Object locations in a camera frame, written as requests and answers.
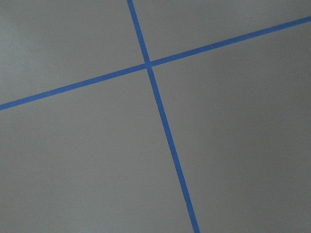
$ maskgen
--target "gray floor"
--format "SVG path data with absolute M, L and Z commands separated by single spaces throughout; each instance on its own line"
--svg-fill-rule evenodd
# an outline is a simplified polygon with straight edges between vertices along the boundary
M 134 1 L 151 60 L 311 2 Z M 126 1 L 0 1 L 0 105 L 144 63 Z M 311 23 L 153 67 L 202 233 L 309 233 Z M 146 70 L 0 111 L 1 233 L 190 233 Z

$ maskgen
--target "diagonal blue line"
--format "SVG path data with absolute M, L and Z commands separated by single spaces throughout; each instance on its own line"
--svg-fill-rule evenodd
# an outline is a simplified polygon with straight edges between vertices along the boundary
M 169 123 L 168 123 L 168 120 L 167 120 L 167 117 L 166 117 L 166 114 L 165 114 L 164 106 L 163 106 L 163 103 L 162 103 L 162 99 L 161 99 L 161 96 L 160 96 L 160 92 L 159 92 L 159 89 L 158 89 L 157 84 L 156 84 L 156 78 L 155 78 L 154 72 L 153 72 L 152 67 L 151 67 L 148 51 L 147 51 L 146 44 L 145 44 L 145 41 L 144 41 L 144 38 L 143 38 L 143 35 L 142 35 L 142 32 L 141 32 L 141 28 L 140 28 L 140 25 L 139 25 L 139 21 L 138 21 L 138 18 L 137 18 L 137 14 L 136 14 L 136 11 L 135 11 L 135 8 L 134 8 L 133 1 L 132 0 L 127 0 L 127 4 L 128 4 L 128 7 L 129 7 L 131 16 L 132 16 L 133 24 L 134 24 L 135 31 L 136 31 L 136 34 L 137 34 L 137 38 L 138 38 L 138 41 L 139 41 L 139 45 L 140 45 L 140 48 L 141 48 L 141 53 L 143 55 L 143 58 L 144 58 L 144 61 L 145 61 L 145 64 L 146 64 L 149 80 L 150 80 L 151 87 L 152 87 L 152 90 L 153 90 L 153 93 L 154 93 L 154 96 L 155 96 L 155 101 L 156 101 L 156 104 L 157 104 L 157 107 L 158 107 L 158 110 L 159 110 L 159 113 L 160 113 L 160 117 L 161 117 L 161 121 L 162 121 L 162 124 L 163 124 L 164 132 L 165 132 L 165 135 L 166 135 L 166 138 L 167 138 L 167 142 L 168 142 L 169 147 L 170 147 L 171 155 L 172 155 L 172 158 L 173 158 L 173 162 L 174 162 L 174 165 L 175 165 L 175 169 L 176 169 L 176 172 L 177 172 L 177 176 L 178 176 L 178 179 L 179 179 L 181 190 L 182 190 L 182 193 L 184 195 L 184 199 L 185 199 L 185 202 L 186 202 L 186 206 L 187 206 L 188 214 L 189 214 L 190 221 L 191 221 L 191 224 L 192 224 L 192 228 L 193 228 L 194 233 L 200 233 L 200 229 L 199 229 L 199 226 L 198 226 L 198 223 L 197 223 L 197 220 L 196 220 L 196 217 L 195 217 L 194 209 L 193 209 L 193 206 L 192 206 L 192 202 L 191 202 L 191 199 L 190 199 L 189 191 L 188 191 L 188 188 L 187 188 L 187 185 L 186 185 L 185 177 L 184 177 L 181 165 L 180 165 L 180 161 L 179 161 L 178 154 L 177 154 L 177 151 L 176 151 L 176 147 L 175 147 L 175 143 L 174 143 L 174 140 L 173 140 L 173 136 L 172 136 L 172 133 L 171 133 L 171 130 L 170 130 L 170 126 L 169 126 Z
M 77 88 L 80 88 L 80 87 L 83 87 L 83 86 L 91 85 L 91 84 L 94 84 L 94 83 L 99 83 L 99 82 L 102 82 L 104 80 L 112 79 L 112 78 L 115 78 L 115 77 L 118 77 L 118 76 L 121 76 L 121 75 L 133 73 L 133 72 L 145 69 L 145 68 L 146 68 L 145 64 L 141 64 L 141 65 L 138 65 L 138 66 L 122 69 L 122 70 L 119 70 L 119 71 L 116 71 L 116 72 L 112 72 L 112 73 L 109 73 L 109 74 L 105 74 L 105 75 L 102 75 L 102 76 L 98 76 L 98 77 L 95 77 L 95 78 L 87 79 L 87 80 L 84 80 L 84 81 L 81 81 L 81 82 L 78 82 L 78 83 L 73 83 L 73 84 L 70 84 L 70 85 L 67 85 L 67 86 L 63 86 L 63 87 L 60 87 L 60 88 L 57 88 L 57 89 L 54 89 L 54 90 L 45 91 L 45 92 L 42 92 L 42 93 L 39 93 L 39 94 L 36 94 L 36 95 L 33 95 L 33 96 L 28 96 L 28 97 L 25 97 L 25 98 L 22 98 L 22 99 L 19 99 L 19 100 L 15 100 L 15 101 L 12 101 L 12 102 L 4 103 L 4 104 L 0 105 L 0 111 L 4 110 L 4 109 L 7 109 L 7 108 L 12 108 L 12 107 L 24 104 L 24 103 L 29 103 L 29 102 L 32 102 L 32 101 L 35 101 L 35 100 L 43 99 L 43 98 L 46 98 L 46 97 L 49 97 L 49 96 L 54 96 L 54 95 L 57 95 L 57 94 L 60 94 L 60 93 L 63 93 L 63 92 L 71 91 L 71 90 L 74 90 L 74 89 L 77 89 Z
M 168 57 L 160 58 L 160 59 L 152 61 L 151 62 L 151 66 L 154 67 L 154 66 L 157 66 L 157 65 L 160 65 L 160 64 L 164 64 L 164 63 L 167 63 L 167 62 L 178 60 L 178 59 L 181 59 L 181 58 L 184 58 L 184 57 L 189 57 L 189 56 L 192 56 L 192 55 L 195 55 L 195 54 L 198 54 L 198 53 L 202 53 L 202 52 L 206 52 L 206 51 L 209 51 L 209 50 L 214 50 L 214 49 L 217 49 L 217 48 L 220 48 L 220 47 L 223 47 L 223 46 L 231 45 L 231 44 L 234 44 L 234 43 L 238 43 L 240 41 L 244 41 L 244 40 L 248 40 L 248 39 L 251 39 L 251 38 L 254 38 L 254 37 L 257 37 L 257 36 L 273 33 L 273 32 L 276 32 L 276 31 L 280 31 L 280 30 L 283 30 L 283 29 L 286 29 L 286 28 L 294 27 L 294 26 L 297 26 L 297 25 L 300 25 L 300 24 L 303 24 L 303 23 L 307 23 L 307 22 L 311 22 L 311 16 L 305 17 L 305 18 L 301 18 L 301 19 L 297 19 L 297 20 L 294 20 L 294 21 L 291 21 L 291 22 L 279 24 L 279 25 L 276 25 L 276 26 L 273 26 L 273 27 L 270 27 L 270 28 L 265 28 L 265 29 L 262 29 L 262 30 L 259 30 L 259 31 L 256 31 L 256 32 L 252 32 L 252 33 L 240 35 L 240 36 L 237 36 L 237 37 L 233 37 L 231 39 L 223 40 L 223 41 L 220 41 L 220 42 L 217 42 L 217 43 L 213 43 L 213 44 L 210 44 L 210 45 L 205 45 L 205 46 L 202 46 L 202 47 L 199 47 L 199 48 L 196 48 L 196 49 L 192 49 L 192 50 L 189 50 L 189 51 L 181 52 L 181 53 L 178 53 L 178 54 L 175 54 L 175 55 L 171 55 L 171 56 L 168 56 Z

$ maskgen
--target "blue stripe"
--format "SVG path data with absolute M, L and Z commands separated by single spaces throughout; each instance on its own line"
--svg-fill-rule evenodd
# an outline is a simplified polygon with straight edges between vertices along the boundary
M 57 88 L 57 89 L 54 89 L 54 90 L 45 91 L 45 92 L 42 92 L 42 93 L 39 93 L 39 94 L 36 94 L 36 95 L 33 95 L 33 96 L 28 96 L 28 97 L 25 97 L 25 98 L 22 98 L 22 99 L 19 99 L 19 100 L 15 100 L 15 101 L 12 101 L 12 102 L 4 103 L 4 104 L 0 105 L 0 111 L 4 110 L 4 109 L 7 109 L 7 108 L 12 108 L 14 106 L 18 106 L 18 105 L 21 105 L 21 104 L 24 104 L 24 103 L 29 103 L 29 102 L 32 102 L 32 101 L 35 101 L 35 100 L 43 99 L 43 98 L 46 98 L 46 97 L 49 97 L 49 96 L 54 96 L 54 95 L 57 95 L 57 94 L 60 94 L 60 93 L 63 93 L 63 92 L 71 91 L 71 90 L 74 90 L 74 89 L 77 89 L 77 88 L 80 88 L 80 87 L 83 87 L 83 86 L 91 85 L 91 84 L 94 84 L 94 83 L 99 83 L 99 82 L 102 82 L 104 80 L 112 79 L 112 78 L 115 78 L 115 77 L 118 77 L 118 76 L 121 76 L 121 75 L 133 73 L 133 72 L 136 72 L 136 71 L 139 71 L 139 70 L 143 70 L 145 68 L 146 68 L 145 64 L 141 64 L 141 65 L 138 65 L 138 66 L 122 69 L 122 70 L 119 70 L 119 71 L 116 71 L 116 72 L 113 72 L 113 73 L 105 74 L 105 75 L 102 75 L 102 76 L 99 76 L 99 77 L 87 79 L 87 80 L 84 80 L 84 81 L 81 81 L 81 82 L 78 82 L 78 83 L 73 83 L 73 84 L 70 84 L 70 85 L 67 85 L 67 86 L 63 86 L 63 87 L 60 87 L 60 88 Z
M 178 60 L 178 59 L 181 59 L 181 58 L 184 58 L 184 57 L 189 57 L 189 56 L 192 56 L 192 55 L 195 55 L 195 54 L 198 54 L 198 53 L 202 53 L 202 52 L 206 52 L 206 51 L 209 51 L 209 50 L 214 50 L 214 49 L 217 49 L 217 48 L 220 48 L 220 47 L 223 47 L 223 46 L 231 45 L 231 44 L 234 44 L 234 43 L 238 43 L 240 41 L 244 41 L 244 40 L 248 40 L 248 39 L 251 39 L 251 38 L 254 38 L 254 37 L 257 37 L 257 36 L 273 33 L 273 32 L 276 32 L 276 31 L 280 31 L 280 30 L 283 30 L 283 29 L 286 29 L 286 28 L 294 27 L 294 26 L 297 26 L 297 25 L 300 25 L 300 24 L 303 24 L 303 23 L 307 23 L 307 22 L 311 22 L 311 16 L 305 17 L 305 18 L 301 18 L 301 19 L 298 19 L 298 20 L 294 20 L 294 21 L 291 21 L 291 22 L 283 23 L 283 24 L 280 24 L 280 25 L 276 25 L 276 26 L 273 26 L 273 27 L 270 27 L 270 28 L 262 29 L 262 30 L 259 30 L 259 31 L 256 31 L 256 32 L 252 32 L 252 33 L 240 35 L 240 36 L 237 36 L 237 37 L 233 37 L 231 39 L 223 40 L 223 41 L 220 41 L 220 42 L 217 42 L 217 43 L 213 43 L 213 44 L 210 44 L 210 45 L 205 45 L 205 46 L 202 46 L 202 47 L 199 47 L 199 48 L 196 48 L 196 49 L 192 49 L 192 50 L 189 50 L 189 51 L 181 52 L 181 53 L 178 53 L 178 54 L 175 54 L 175 55 L 171 55 L 171 56 L 168 56 L 168 57 L 160 58 L 160 59 L 152 61 L 151 62 L 151 66 L 154 67 L 154 66 L 157 66 L 157 65 L 160 65 L 160 64 L 163 64 L 163 63 L 171 62 L 171 61 Z
M 169 123 L 167 121 L 167 117 L 165 114 L 165 110 L 164 110 L 164 106 L 163 106 L 162 99 L 160 96 L 160 92 L 159 92 L 159 89 L 158 89 L 157 84 L 156 84 L 155 75 L 154 75 L 154 72 L 153 72 L 152 67 L 151 67 L 148 51 L 147 51 L 146 44 L 145 44 L 141 29 L 140 29 L 140 25 L 139 25 L 137 14 L 136 14 L 136 11 L 134 8 L 133 1 L 127 0 L 127 4 L 128 4 L 129 9 L 130 9 L 130 12 L 131 12 L 131 16 L 132 16 L 133 24 L 134 24 L 135 31 L 137 34 L 137 38 L 139 41 L 139 45 L 141 48 L 141 52 L 142 52 L 142 55 L 143 55 L 143 58 L 144 58 L 144 61 L 145 61 L 146 67 L 147 67 L 149 80 L 150 80 L 151 87 L 152 87 L 152 90 L 153 90 L 153 93 L 155 96 L 155 101 L 156 101 L 156 104 L 157 104 L 157 107 L 158 107 L 158 110 L 160 113 L 164 132 L 165 132 L 165 135 L 166 135 L 169 147 L 170 147 L 171 155 L 173 158 L 173 162 L 175 165 L 175 169 L 177 172 L 177 176 L 179 179 L 181 190 L 182 190 L 182 193 L 184 195 L 184 199 L 185 199 L 188 214 L 189 214 L 189 217 L 191 220 L 192 228 L 193 228 L 194 233 L 200 233 L 200 229 L 199 229 L 199 226 L 198 226 L 198 223 L 197 223 L 197 220 L 195 217 L 194 209 L 193 209 L 193 206 L 191 203 L 189 191 L 188 191 L 188 188 L 186 185 L 185 177 L 184 177 L 181 165 L 180 165 L 180 161 L 179 161 L 178 154 L 176 151 L 175 143 L 173 141 L 173 136 L 172 136 L 172 133 L 171 133 L 171 130 L 169 127 Z

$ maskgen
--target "gray tile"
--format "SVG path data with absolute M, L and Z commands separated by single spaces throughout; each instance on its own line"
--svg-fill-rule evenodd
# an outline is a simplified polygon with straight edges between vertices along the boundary
M 154 67 L 201 232 L 310 231 L 310 26 Z
M 143 63 L 126 1 L 2 0 L 0 103 Z
M 0 232 L 192 231 L 145 71 L 0 112 Z
M 152 60 L 311 15 L 310 0 L 135 0 Z

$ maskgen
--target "blue line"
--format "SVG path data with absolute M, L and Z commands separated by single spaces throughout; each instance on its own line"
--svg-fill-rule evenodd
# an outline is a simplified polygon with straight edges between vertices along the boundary
M 280 30 L 283 30 L 283 29 L 286 29 L 286 28 L 294 27 L 294 26 L 297 26 L 297 25 L 300 25 L 300 24 L 304 24 L 304 23 L 307 23 L 307 22 L 311 22 L 311 16 L 305 17 L 305 18 L 301 18 L 301 19 L 298 19 L 298 20 L 294 20 L 294 21 L 291 21 L 291 22 L 283 23 L 283 24 L 280 24 L 280 25 L 276 25 L 276 26 L 273 26 L 273 27 L 270 27 L 270 28 L 265 28 L 265 29 L 262 29 L 262 30 L 259 30 L 259 31 L 256 31 L 256 32 L 252 32 L 252 33 L 240 35 L 240 36 L 237 36 L 237 37 L 233 37 L 231 39 L 223 40 L 223 41 L 220 41 L 220 42 L 217 42 L 217 43 L 213 43 L 213 44 L 210 44 L 210 45 L 205 45 L 205 46 L 202 46 L 202 47 L 199 47 L 199 48 L 196 48 L 196 49 L 192 49 L 192 50 L 189 50 L 189 51 L 181 52 L 181 53 L 178 53 L 178 54 L 175 54 L 175 55 L 171 55 L 171 56 L 168 56 L 168 57 L 160 58 L 160 59 L 152 61 L 151 62 L 151 66 L 154 67 L 154 66 L 157 66 L 157 65 L 160 65 L 160 64 L 164 64 L 164 63 L 167 63 L 167 62 L 178 60 L 178 59 L 181 59 L 181 58 L 184 58 L 184 57 L 189 57 L 189 56 L 192 56 L 192 55 L 195 55 L 195 54 L 198 54 L 198 53 L 202 53 L 202 52 L 206 52 L 206 51 L 209 51 L 209 50 L 214 50 L 214 49 L 217 49 L 217 48 L 220 48 L 220 47 L 223 47 L 223 46 L 231 45 L 231 44 L 234 44 L 234 43 L 238 43 L 240 41 L 244 41 L 244 40 L 248 40 L 248 39 L 251 39 L 251 38 L 254 38 L 254 37 L 257 37 L 257 36 L 273 33 L 273 32 L 276 32 L 276 31 L 280 31 Z
M 146 44 L 145 44 L 145 41 L 144 41 L 144 38 L 143 38 L 143 35 L 142 35 L 142 32 L 141 32 L 141 28 L 140 28 L 140 25 L 139 25 L 139 21 L 138 21 L 138 18 L 137 18 L 137 14 L 136 14 L 136 11 L 135 11 L 135 8 L 134 8 L 133 1 L 132 0 L 127 0 L 127 4 L 128 4 L 128 7 L 129 7 L 131 16 L 132 16 L 133 24 L 134 24 L 135 31 L 136 31 L 136 34 L 137 34 L 137 38 L 138 38 L 138 41 L 139 41 L 139 45 L 140 45 L 140 48 L 141 48 L 141 53 L 142 53 L 142 56 L 143 56 L 145 64 L 146 64 L 146 68 L 147 68 L 148 76 L 149 76 L 149 79 L 150 79 L 151 87 L 152 87 L 152 90 L 153 90 L 153 93 L 154 93 L 154 96 L 155 96 L 155 101 L 156 101 L 156 104 L 157 104 L 157 107 L 158 107 L 158 110 L 159 110 L 159 113 L 160 113 L 161 121 L 162 121 L 163 128 L 164 128 L 164 132 L 165 132 L 165 135 L 166 135 L 169 147 L 170 147 L 171 155 L 172 155 L 172 158 L 173 158 L 173 162 L 174 162 L 174 165 L 175 165 L 175 169 L 176 169 L 176 172 L 177 172 L 177 176 L 178 176 L 178 179 L 179 179 L 181 190 L 182 190 L 183 195 L 184 195 L 184 199 L 185 199 L 187 210 L 188 210 L 188 214 L 189 214 L 189 217 L 190 217 L 190 220 L 191 220 L 192 228 L 193 228 L 194 233 L 200 233 L 200 229 L 199 229 L 199 226 L 198 226 L 198 223 L 197 223 L 197 220 L 196 220 L 196 217 L 195 217 L 194 209 L 193 209 L 193 206 L 192 206 L 192 203 L 191 203 L 189 191 L 188 191 L 188 188 L 187 188 L 187 185 L 186 185 L 185 177 L 184 177 L 181 165 L 180 165 L 180 161 L 179 161 L 179 158 L 178 158 L 178 155 L 177 155 L 176 147 L 175 147 L 175 144 L 174 144 L 174 141 L 173 141 L 173 136 L 172 136 L 172 133 L 171 133 L 171 130 L 170 130 L 170 127 L 169 127 L 169 123 L 167 121 L 167 117 L 166 117 L 165 111 L 164 111 L 164 106 L 163 106 L 163 103 L 162 103 L 160 92 L 159 92 L 159 89 L 158 89 L 157 84 L 156 84 L 156 78 L 155 78 L 154 72 L 152 70 L 152 66 L 151 66 L 151 63 L 150 63 L 148 51 L 147 51 Z
M 94 84 L 94 83 L 99 83 L 99 82 L 102 82 L 104 80 L 112 79 L 112 78 L 115 78 L 115 77 L 118 77 L 118 76 L 121 76 L 121 75 L 133 73 L 133 72 L 136 72 L 136 71 L 139 71 L 139 70 L 143 70 L 145 68 L 146 68 L 145 64 L 141 64 L 141 65 L 138 65 L 138 66 L 122 69 L 122 70 L 119 70 L 119 71 L 116 71 L 116 72 L 112 72 L 112 73 L 109 73 L 109 74 L 105 74 L 105 75 L 102 75 L 102 76 L 98 76 L 98 77 L 95 77 L 95 78 L 87 79 L 87 80 L 84 80 L 84 81 L 81 81 L 81 82 L 78 82 L 78 83 L 73 83 L 73 84 L 70 84 L 70 85 L 67 85 L 67 86 L 63 86 L 63 87 L 60 87 L 60 88 L 57 88 L 57 89 L 54 89 L 54 90 L 45 91 L 45 92 L 42 92 L 42 93 L 39 93 L 39 94 L 36 94 L 36 95 L 33 95 L 33 96 L 28 96 L 28 97 L 25 97 L 25 98 L 22 98 L 22 99 L 19 99 L 19 100 L 15 100 L 15 101 L 12 101 L 12 102 L 4 103 L 4 104 L 0 105 L 0 111 L 4 110 L 4 109 L 7 109 L 7 108 L 12 108 L 12 107 L 24 104 L 24 103 L 29 103 L 29 102 L 32 102 L 32 101 L 35 101 L 35 100 L 43 99 L 43 98 L 46 98 L 46 97 L 49 97 L 49 96 L 54 96 L 54 95 L 57 95 L 57 94 L 60 94 L 60 93 L 63 93 L 63 92 L 71 91 L 73 89 L 77 89 L 77 88 L 80 88 L 80 87 L 83 87 L 83 86 L 91 85 L 91 84 Z

